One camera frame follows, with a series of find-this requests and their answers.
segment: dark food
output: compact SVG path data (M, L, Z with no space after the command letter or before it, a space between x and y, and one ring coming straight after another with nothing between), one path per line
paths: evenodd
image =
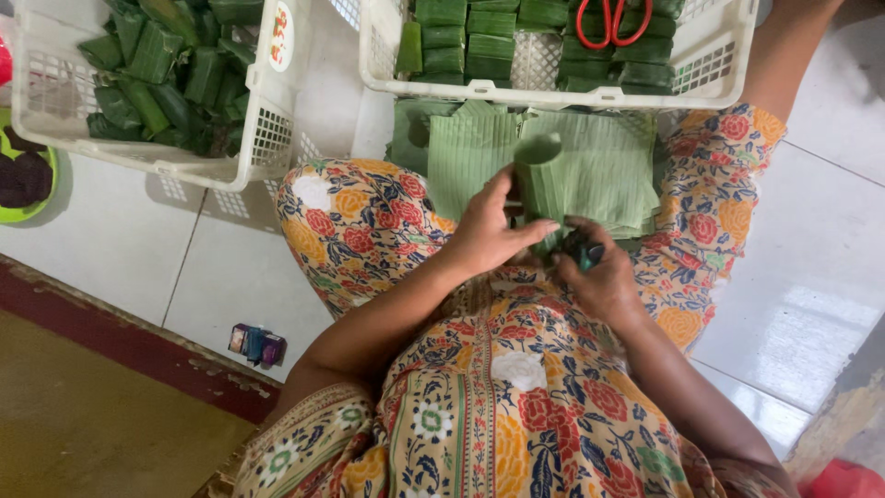
M52 168L36 152L14 161L0 154L0 206L27 207L47 199L52 192Z
M35 144L29 140L25 140L20 137L14 129L12 129L12 125L8 125L3 128L3 132L6 134L6 138L9 138L9 146L15 149L16 151L24 151L24 152L46 152L46 145L43 144ZM0 160L0 167L4 165L4 162Z

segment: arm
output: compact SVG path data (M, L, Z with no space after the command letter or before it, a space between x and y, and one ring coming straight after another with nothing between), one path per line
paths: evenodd
M605 230L582 219L566 219L605 246L600 264L581 273L568 256L557 255L558 273L569 283L581 309L620 338L640 389L679 433L708 458L729 458L752 466L791 496L798 492L765 437L716 387L695 370L639 299L630 257Z
M553 220L538 220L511 230L504 214L511 187L512 168L506 167L471 199L458 229L439 253L323 331L292 367L267 422L275 422L324 387L341 382L368 387L369 379L383 372L452 290L559 228Z

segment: white flower print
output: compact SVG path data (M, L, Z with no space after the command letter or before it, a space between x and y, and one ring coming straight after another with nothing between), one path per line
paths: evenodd
M451 431L451 413L440 409L436 403L428 405L426 402L421 402L418 413L412 421L415 423L415 435L425 440L432 438L443 440L447 432Z
M547 373L541 365L540 354L514 351L492 360L492 377L510 381L522 391L547 387Z
M292 468L292 465L298 461L298 452L296 451L295 441L283 438L277 441L277 444L268 448L264 455L264 469L261 471L261 481L258 487L270 487L283 477L286 471Z
M365 418L366 407L351 403L338 410L338 417L335 419L335 423L338 424L342 430L347 431L351 427L357 427L362 424L363 419Z
M426 489L416 492L413 489L405 490L405 498L440 498L439 493L430 494Z
M332 196L328 191L332 183L317 176L301 176L292 184L292 194L300 198L310 209L332 209Z

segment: red plastic bag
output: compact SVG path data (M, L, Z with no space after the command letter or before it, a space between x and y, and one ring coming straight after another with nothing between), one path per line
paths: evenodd
M804 498L885 498L885 479L863 465L834 460L812 481Z

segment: white plastic basket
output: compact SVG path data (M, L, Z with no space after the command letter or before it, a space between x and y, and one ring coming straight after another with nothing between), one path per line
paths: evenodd
M517 32L513 89L489 80L458 87L401 82L393 74L402 25L412 15L409 0L362 0L359 71L370 89L401 97L482 98L546 109L568 105L632 109L722 109L741 96L756 22L757 0L687 0L673 38L676 68L673 97L624 95L617 88L590 93L556 91L562 40L556 35Z
M278 7L291 13L294 36L288 66L271 60ZM78 43L104 33L110 10L102 0L20 0L14 44L12 126L22 137L58 149L220 191L241 191L254 180L285 175L293 146L293 115L300 78L306 72L311 0L266 0L250 89L242 148L233 158L206 159L160 144L89 138L86 116L98 110L92 75Z

